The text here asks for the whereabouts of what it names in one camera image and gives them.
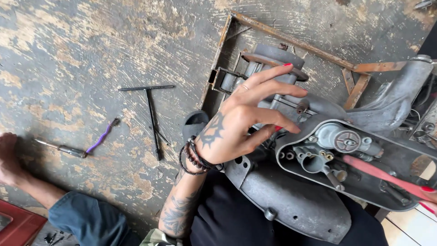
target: denim sleeve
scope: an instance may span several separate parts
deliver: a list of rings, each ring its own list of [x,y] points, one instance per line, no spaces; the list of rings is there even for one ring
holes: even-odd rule
[[[75,235],[81,245],[138,246],[141,243],[117,208],[74,191],[49,209],[49,221]]]

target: beaded bracelet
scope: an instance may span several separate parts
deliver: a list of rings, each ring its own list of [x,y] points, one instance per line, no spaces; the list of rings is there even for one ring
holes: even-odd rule
[[[179,152],[179,165],[188,174],[191,174],[191,175],[201,175],[201,174],[204,174],[207,171],[213,169],[215,165],[207,162],[206,160],[204,160],[202,157],[199,156],[199,154],[197,153],[196,145],[194,144],[194,140],[195,139],[196,139],[196,136],[191,136],[188,139],[188,141],[185,143],[185,145],[180,149],[180,152]],[[190,155],[190,151],[188,150],[189,148],[193,150],[194,155],[196,156],[197,159],[193,158]],[[184,152],[186,157],[187,157],[187,159],[194,166],[196,166],[196,168],[202,170],[202,172],[194,173],[194,172],[188,171],[187,168],[184,167],[184,165],[182,164],[182,152]]]

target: black pants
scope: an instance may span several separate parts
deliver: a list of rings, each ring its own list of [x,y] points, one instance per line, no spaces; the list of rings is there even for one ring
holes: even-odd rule
[[[352,220],[352,226],[340,245],[387,246],[381,223],[352,199],[337,194],[349,210]],[[184,245],[334,245],[302,235],[279,222],[267,220],[263,212],[219,172],[208,173],[199,203],[191,227],[190,242],[184,242]]]

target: red nail polish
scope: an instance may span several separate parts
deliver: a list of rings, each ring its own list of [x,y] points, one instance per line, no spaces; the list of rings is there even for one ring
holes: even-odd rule
[[[426,191],[426,192],[431,192],[431,193],[434,193],[434,192],[436,192],[436,190],[434,190],[433,188],[431,188],[431,187],[428,187],[428,186],[422,186],[422,187],[420,187],[423,191]]]
[[[428,207],[426,204],[424,204],[423,202],[419,202],[420,205],[422,205],[422,207],[426,208],[429,212],[435,214],[434,210],[430,207]]]
[[[277,131],[279,131],[280,129],[282,129],[283,127],[280,127],[280,126],[275,126],[274,127],[274,132],[277,132]]]

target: red fingernail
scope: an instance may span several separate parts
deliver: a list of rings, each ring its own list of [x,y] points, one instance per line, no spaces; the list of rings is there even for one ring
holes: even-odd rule
[[[436,190],[434,190],[433,188],[428,187],[428,186],[421,186],[420,188],[421,188],[423,191],[426,191],[426,192],[431,192],[431,193],[436,192]]]
[[[419,202],[420,205],[422,205],[422,207],[426,208],[429,212],[435,214],[434,210],[430,207],[428,207],[426,204],[424,204],[423,202]]]

